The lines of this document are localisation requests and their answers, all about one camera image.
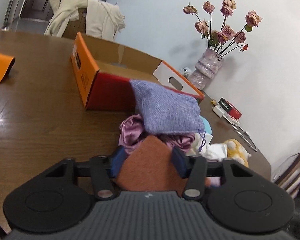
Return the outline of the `beige jacket on chair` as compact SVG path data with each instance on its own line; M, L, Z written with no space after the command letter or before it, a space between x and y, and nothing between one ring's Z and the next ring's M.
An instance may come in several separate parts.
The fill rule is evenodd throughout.
M126 27L118 5L101 0L49 0L53 17L45 29L47 36L62 37L69 21L79 19L78 10L87 9L85 34L114 41Z

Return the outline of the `rust brown felt cloth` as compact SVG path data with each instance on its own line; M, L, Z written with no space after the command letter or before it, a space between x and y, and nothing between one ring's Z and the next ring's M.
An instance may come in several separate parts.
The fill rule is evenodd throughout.
M187 179L179 177L171 156L172 150L150 135L123 162L115 182L126 191L175 191L181 196Z

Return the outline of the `yellow white plush toy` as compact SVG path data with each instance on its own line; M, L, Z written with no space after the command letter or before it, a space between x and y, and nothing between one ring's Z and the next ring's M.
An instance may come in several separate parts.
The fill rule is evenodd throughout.
M228 158L234 159L245 167L249 167L248 159L251 154L235 139L229 139L225 142Z

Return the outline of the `red black small box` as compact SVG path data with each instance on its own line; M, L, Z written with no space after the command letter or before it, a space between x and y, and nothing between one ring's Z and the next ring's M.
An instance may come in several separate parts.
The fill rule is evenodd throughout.
M232 116L233 118L239 120L242 116L241 112L232 105L229 101L225 100L224 98L220 98L218 104L225 110L227 114Z

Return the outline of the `small white medicine bottle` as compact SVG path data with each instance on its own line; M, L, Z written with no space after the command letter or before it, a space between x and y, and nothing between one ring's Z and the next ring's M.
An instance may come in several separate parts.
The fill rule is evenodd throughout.
M181 67L179 69L180 74L185 77L186 79L189 78L189 76L192 74L192 70L190 68L187 67Z

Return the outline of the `white charger plug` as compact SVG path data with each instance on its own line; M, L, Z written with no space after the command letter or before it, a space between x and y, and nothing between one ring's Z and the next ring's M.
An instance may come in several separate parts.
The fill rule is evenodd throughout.
M215 105L215 107L213 107L212 111L220 118L227 115L226 111L220 105Z

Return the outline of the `dried pink roses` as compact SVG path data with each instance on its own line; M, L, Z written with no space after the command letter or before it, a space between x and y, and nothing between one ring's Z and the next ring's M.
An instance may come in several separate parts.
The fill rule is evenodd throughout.
M206 1L202 6L203 11L209 15L207 21L200 19L198 10L191 4L183 7L183 13L196 17L197 21L194 23L194 27L197 33L201 35L202 39L207 39L207 47L209 49L223 57L235 49L238 49L240 52L246 51L249 47L246 42L246 33L258 27L263 20L256 11L249 11L245 16L243 28L240 31L234 31L232 27L227 25L226 21L233 15L236 8L235 0L222 1L220 12L223 16L223 22L219 30L212 28L212 13L215 10L215 6L210 1Z

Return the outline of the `pink satin scrunchie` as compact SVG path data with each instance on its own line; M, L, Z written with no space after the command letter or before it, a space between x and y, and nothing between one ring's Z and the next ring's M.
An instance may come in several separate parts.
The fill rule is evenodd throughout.
M143 118L139 114L131 115L120 124L119 146L125 148L128 155L132 154L141 143L150 135L145 130ZM157 135L157 138L165 143L169 148L174 146L187 152L191 148L191 144L195 141L194 133L182 135Z

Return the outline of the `white tissue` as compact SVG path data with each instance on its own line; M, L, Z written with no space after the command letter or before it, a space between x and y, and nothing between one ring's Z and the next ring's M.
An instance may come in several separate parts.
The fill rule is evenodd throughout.
M210 144L213 136L209 133L195 133L195 140L188 151L189 155L201 156L208 161L221 162L228 157L226 144Z

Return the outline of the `red orange cardboard box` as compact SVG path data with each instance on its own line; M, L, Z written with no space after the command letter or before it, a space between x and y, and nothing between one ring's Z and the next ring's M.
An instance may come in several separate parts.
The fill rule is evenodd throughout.
M131 112L135 107L129 81L145 80L201 102L204 94L167 62L139 50L77 33L71 55L77 86L87 110Z

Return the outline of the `lavender knitted cloth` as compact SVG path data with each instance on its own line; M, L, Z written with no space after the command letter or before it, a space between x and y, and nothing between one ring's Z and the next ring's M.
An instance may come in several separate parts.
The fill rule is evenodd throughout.
M153 82L129 81L145 130L153 135L203 132L200 107L195 98Z

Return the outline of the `light blue fluffy ball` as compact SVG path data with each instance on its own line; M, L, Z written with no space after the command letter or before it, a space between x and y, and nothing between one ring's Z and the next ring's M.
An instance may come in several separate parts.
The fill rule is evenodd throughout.
M202 120L202 122L204 124L204 131L207 134L212 135L212 128L211 128L210 123L208 122L208 120L206 118L204 118L203 116L200 116L200 119Z

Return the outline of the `wooden chair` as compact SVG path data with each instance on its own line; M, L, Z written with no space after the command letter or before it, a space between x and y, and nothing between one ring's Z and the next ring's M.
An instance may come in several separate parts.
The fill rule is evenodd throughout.
M78 32L85 34L87 9L81 8L78 10L79 19L75 21L69 21L62 37L74 40Z

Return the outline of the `pink textured vase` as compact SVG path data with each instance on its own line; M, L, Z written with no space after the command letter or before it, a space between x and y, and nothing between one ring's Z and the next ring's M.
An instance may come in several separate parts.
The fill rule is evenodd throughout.
M224 59L219 54L207 48L202 57L194 65L195 69L187 79L194 87L203 90L214 79L223 62Z

